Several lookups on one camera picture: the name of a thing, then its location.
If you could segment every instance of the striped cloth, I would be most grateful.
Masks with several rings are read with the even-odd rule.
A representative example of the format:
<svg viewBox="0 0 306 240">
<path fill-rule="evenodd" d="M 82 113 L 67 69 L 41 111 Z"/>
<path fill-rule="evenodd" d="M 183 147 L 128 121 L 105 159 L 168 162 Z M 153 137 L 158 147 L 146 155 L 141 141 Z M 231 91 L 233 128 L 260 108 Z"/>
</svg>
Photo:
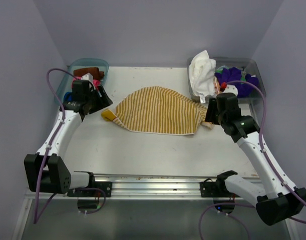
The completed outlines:
<svg viewBox="0 0 306 240">
<path fill-rule="evenodd" d="M 103 119 L 140 133 L 190 135 L 205 120 L 207 108 L 164 87 L 145 87 L 128 95 L 115 112 L 107 109 Z"/>
</svg>

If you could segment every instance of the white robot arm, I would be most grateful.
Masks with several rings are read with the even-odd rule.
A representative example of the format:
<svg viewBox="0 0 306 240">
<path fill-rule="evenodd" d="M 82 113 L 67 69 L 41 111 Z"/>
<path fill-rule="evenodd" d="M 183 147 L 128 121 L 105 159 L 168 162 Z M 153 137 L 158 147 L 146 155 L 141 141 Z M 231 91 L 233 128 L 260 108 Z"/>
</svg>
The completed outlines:
<svg viewBox="0 0 306 240">
<path fill-rule="evenodd" d="M 234 171 L 228 171 L 218 175 L 215 183 L 205 181 L 204 189 L 237 194 L 256 208 L 260 218 L 267 225 L 273 225 L 301 211 L 303 204 L 294 195 L 296 194 L 306 202 L 306 189 L 297 188 L 289 179 L 268 149 L 264 139 L 262 141 L 265 148 L 261 149 L 259 126 L 251 116 L 241 115 L 238 100 L 234 94 L 221 93 L 216 98 L 211 98 L 205 120 L 221 125 L 225 133 L 232 137 L 251 161 L 264 188 L 241 178 Z M 263 151 L 268 155 L 276 172 L 270 166 Z M 279 180 L 277 174 L 282 176 L 284 182 Z"/>
<path fill-rule="evenodd" d="M 92 172 L 70 172 L 63 159 L 68 144 L 85 115 L 97 112 L 111 104 L 112 101 L 102 86 L 99 86 L 97 91 L 92 83 L 83 77 L 73 82 L 72 92 L 65 96 L 63 102 L 65 117 L 61 110 L 52 132 L 42 147 L 36 154 L 28 154 L 25 157 L 25 171 L 32 192 L 65 194 L 73 189 L 96 187 Z M 38 184 L 43 160 L 46 160 L 43 168 L 48 166 L 48 170 L 43 169 L 41 181 Z"/>
</svg>

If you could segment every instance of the white fabric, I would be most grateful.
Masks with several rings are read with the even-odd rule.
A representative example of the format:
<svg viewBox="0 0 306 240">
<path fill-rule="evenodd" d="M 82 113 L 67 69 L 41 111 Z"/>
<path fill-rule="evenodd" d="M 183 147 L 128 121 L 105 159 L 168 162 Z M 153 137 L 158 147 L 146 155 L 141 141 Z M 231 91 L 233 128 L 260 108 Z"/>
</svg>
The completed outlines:
<svg viewBox="0 0 306 240">
<path fill-rule="evenodd" d="M 189 80 L 195 96 L 215 95 L 214 74 L 216 61 L 209 58 L 206 50 L 196 55 L 189 66 Z"/>
</svg>

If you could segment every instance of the transparent plastic container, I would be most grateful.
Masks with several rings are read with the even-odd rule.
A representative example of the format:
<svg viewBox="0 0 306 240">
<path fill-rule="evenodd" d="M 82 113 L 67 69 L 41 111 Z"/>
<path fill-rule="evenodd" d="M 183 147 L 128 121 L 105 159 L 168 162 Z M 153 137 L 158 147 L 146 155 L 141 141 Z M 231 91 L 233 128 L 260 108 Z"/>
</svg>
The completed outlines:
<svg viewBox="0 0 306 240">
<path fill-rule="evenodd" d="M 217 58 L 216 57 L 211 57 L 211 58 L 216 60 L 216 68 L 219 68 L 220 66 L 227 66 L 229 68 L 236 67 L 238 69 L 244 70 L 247 74 L 249 73 L 251 75 L 255 75 L 258 78 L 259 89 L 262 91 L 264 96 L 266 96 L 263 81 L 262 81 L 261 75 L 259 74 L 257 64 L 254 60 L 252 60 L 250 58 L 248 59 L 248 58 L 231 58 L 231 57 L 230 58 L 229 57 L 223 57 L 223 58 L 222 57 L 220 57 L 220 58 L 219 57 L 217 57 Z M 193 60 L 192 57 L 187 60 L 188 89 L 189 89 L 189 93 L 191 95 L 191 99 L 194 102 L 199 103 L 200 102 L 199 96 L 194 95 L 192 87 L 191 87 L 191 82 L 190 82 L 190 79 L 189 79 L 189 66 L 192 63 L 192 60 Z M 206 100 L 207 103 L 209 102 L 210 97 L 211 96 L 206 96 L 205 97 L 205 100 Z M 260 94 L 256 90 L 253 90 L 248 97 L 239 98 L 238 102 L 240 104 L 242 104 L 242 103 L 243 104 L 245 104 L 245 103 L 248 104 L 248 103 L 252 102 L 253 100 L 257 100 L 259 98 L 261 98 Z"/>
<path fill-rule="evenodd" d="M 105 81 L 107 79 L 107 74 L 108 74 L 108 68 L 109 65 L 105 60 L 102 59 L 97 59 L 97 58 L 81 58 L 76 61 L 74 61 L 68 68 L 68 72 L 71 74 L 74 73 L 74 70 L 76 69 L 83 69 L 83 68 L 90 68 L 90 67 L 97 67 L 99 71 L 103 71 L 105 76 L 101 81 L 101 85 L 105 84 Z M 57 96 L 63 101 L 64 100 L 64 95 L 66 92 L 71 92 L 72 91 L 72 81 L 73 78 L 69 76 L 68 74 L 65 74 L 63 77 L 56 93 Z"/>
</svg>

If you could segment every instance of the white tabletop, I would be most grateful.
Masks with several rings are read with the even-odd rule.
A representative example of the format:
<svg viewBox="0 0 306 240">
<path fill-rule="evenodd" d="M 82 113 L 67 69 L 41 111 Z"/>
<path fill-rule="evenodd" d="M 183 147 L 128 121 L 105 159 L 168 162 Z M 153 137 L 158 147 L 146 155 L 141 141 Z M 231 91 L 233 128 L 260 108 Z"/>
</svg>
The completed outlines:
<svg viewBox="0 0 306 240">
<path fill-rule="evenodd" d="M 132 92 L 162 86 L 189 97 L 186 68 L 110 67 L 105 90 L 113 109 Z M 240 105 L 250 115 L 248 105 Z M 68 146 L 65 163 L 71 171 L 95 174 L 214 177 L 234 170 L 257 177 L 242 150 L 220 126 L 200 126 L 193 136 L 127 131 L 104 121 L 100 112 L 85 117 Z"/>
</svg>

